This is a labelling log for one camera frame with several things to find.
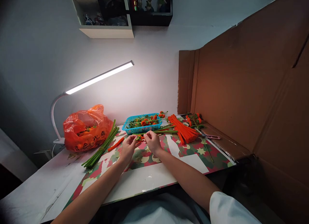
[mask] lamp arm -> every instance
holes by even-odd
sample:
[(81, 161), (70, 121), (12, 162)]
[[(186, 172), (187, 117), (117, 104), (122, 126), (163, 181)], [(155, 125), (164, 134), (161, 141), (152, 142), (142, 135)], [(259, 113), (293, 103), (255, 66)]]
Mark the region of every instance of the lamp arm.
[(52, 127), (54, 128), (55, 132), (56, 132), (56, 135), (57, 135), (57, 138), (58, 140), (60, 140), (60, 135), (59, 135), (59, 132), (58, 132), (58, 129), (56, 127), (56, 123), (55, 123), (55, 118), (54, 118), (54, 109), (55, 109), (55, 105), (56, 105), (56, 102), (63, 96), (66, 96), (68, 94), (66, 93), (63, 93), (61, 95), (59, 95), (58, 97), (55, 98), (55, 100), (52, 102), (52, 105), (51, 105), (51, 123), (52, 123)]

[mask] person's left hand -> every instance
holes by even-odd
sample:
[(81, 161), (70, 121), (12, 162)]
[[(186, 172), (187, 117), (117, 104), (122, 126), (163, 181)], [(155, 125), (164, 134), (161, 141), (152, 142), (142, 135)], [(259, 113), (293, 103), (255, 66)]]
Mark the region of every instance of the person's left hand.
[(119, 160), (123, 161), (127, 165), (132, 159), (134, 149), (141, 145), (141, 142), (135, 141), (136, 138), (137, 135), (130, 135), (124, 140), (122, 144), (122, 150)]

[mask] orange plastic bag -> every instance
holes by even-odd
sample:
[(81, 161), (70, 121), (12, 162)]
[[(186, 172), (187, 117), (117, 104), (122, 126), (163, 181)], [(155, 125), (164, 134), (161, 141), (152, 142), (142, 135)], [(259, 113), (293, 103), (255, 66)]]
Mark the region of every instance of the orange plastic bag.
[(103, 105), (96, 105), (87, 111), (73, 113), (64, 121), (64, 144), (68, 150), (88, 151), (104, 143), (113, 122), (103, 110)]

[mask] hand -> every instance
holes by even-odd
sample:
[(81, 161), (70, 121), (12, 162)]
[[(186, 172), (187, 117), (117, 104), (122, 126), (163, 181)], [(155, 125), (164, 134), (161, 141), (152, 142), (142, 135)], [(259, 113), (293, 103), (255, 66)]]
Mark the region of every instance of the hand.
[(137, 143), (137, 141), (135, 141), (135, 139), (137, 138), (137, 135), (130, 135), (128, 136), (128, 138), (126, 138), (122, 144), (122, 150), (121, 150), (121, 154), (120, 154), (120, 158), (119, 160), (124, 162), (125, 164), (129, 164), (133, 153), (134, 153), (134, 149), (137, 148), (139, 145), (141, 145), (141, 143)]
[(153, 131), (148, 131), (146, 134), (144, 134), (144, 138), (153, 154), (158, 156), (160, 151), (163, 151), (160, 144), (160, 138), (156, 133), (154, 133)]

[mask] brown cardboard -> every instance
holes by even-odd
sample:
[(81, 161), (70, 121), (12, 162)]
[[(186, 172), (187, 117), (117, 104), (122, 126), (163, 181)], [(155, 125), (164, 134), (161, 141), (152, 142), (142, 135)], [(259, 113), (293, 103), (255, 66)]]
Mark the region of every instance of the brown cardboard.
[(285, 223), (308, 223), (309, 189), (278, 168), (259, 159), (248, 183)]
[(309, 187), (309, 44), (287, 79), (283, 98), (254, 153)]
[(307, 1), (276, 0), (200, 49), (196, 97), (209, 99), (194, 110), (251, 152), (307, 36)]
[(248, 181), (286, 223), (309, 218), (308, 1), (274, 1), (202, 47), (193, 67), (191, 112), (234, 158), (259, 157)]
[(246, 148), (241, 146), (239, 143), (214, 128), (209, 123), (203, 123), (205, 128), (202, 131), (207, 135), (216, 135), (219, 136), (220, 140), (212, 140), (214, 144), (226, 152), (232, 159), (238, 161), (243, 158), (249, 157), (252, 155), (252, 152), (248, 151)]
[(191, 107), (195, 51), (179, 51), (178, 114), (187, 113)]

